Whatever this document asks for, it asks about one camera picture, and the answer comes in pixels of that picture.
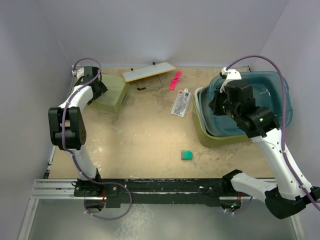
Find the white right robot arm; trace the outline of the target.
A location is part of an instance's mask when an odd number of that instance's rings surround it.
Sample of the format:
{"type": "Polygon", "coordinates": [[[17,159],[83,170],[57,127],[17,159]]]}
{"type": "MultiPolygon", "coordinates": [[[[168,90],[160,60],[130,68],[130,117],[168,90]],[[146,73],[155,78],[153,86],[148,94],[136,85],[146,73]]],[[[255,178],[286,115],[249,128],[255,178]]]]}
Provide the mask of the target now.
{"type": "Polygon", "coordinates": [[[245,80],[226,80],[209,103],[213,114],[228,116],[261,150],[275,183],[251,177],[241,170],[223,176],[222,190],[228,196],[242,192],[265,203],[278,219],[291,217],[310,203],[316,204],[320,189],[302,174],[282,140],[280,124],[268,107],[256,105],[253,87],[245,80]]]}

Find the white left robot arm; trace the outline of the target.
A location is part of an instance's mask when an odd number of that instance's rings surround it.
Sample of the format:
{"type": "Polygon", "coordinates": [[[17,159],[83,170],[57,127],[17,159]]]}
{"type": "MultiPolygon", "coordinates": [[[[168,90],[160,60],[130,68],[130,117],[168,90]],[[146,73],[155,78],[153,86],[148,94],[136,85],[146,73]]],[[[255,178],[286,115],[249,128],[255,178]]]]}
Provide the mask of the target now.
{"type": "Polygon", "coordinates": [[[72,159],[78,172],[78,179],[88,181],[85,190],[91,196],[101,194],[103,184],[99,171],[90,160],[85,148],[87,131],[82,111],[107,90],[102,82],[101,69],[86,66],[70,96],[58,107],[51,107],[48,110],[50,140],[72,159]]]}

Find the light green perforated basket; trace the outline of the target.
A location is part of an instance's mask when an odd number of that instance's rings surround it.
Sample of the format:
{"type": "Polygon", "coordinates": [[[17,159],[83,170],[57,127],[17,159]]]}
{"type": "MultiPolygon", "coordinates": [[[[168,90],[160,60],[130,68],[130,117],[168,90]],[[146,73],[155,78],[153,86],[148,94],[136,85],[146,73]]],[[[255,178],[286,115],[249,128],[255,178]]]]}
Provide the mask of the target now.
{"type": "Polygon", "coordinates": [[[88,106],[100,111],[119,114],[129,96],[130,85],[122,77],[107,73],[102,73],[101,81],[107,87],[107,91],[88,106]]]}

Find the white perforated basket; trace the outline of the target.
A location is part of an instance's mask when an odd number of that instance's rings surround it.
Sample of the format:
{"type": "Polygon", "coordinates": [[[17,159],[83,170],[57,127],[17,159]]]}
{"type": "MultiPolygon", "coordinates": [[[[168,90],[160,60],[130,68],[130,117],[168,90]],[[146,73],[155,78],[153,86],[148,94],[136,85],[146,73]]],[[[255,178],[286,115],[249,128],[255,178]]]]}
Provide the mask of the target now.
{"type": "Polygon", "coordinates": [[[203,128],[208,132],[209,126],[207,120],[210,120],[210,113],[208,110],[208,106],[205,105],[206,103],[208,103],[207,98],[205,97],[207,88],[207,86],[197,88],[194,92],[194,96],[196,108],[200,116],[200,121],[203,128]]]}

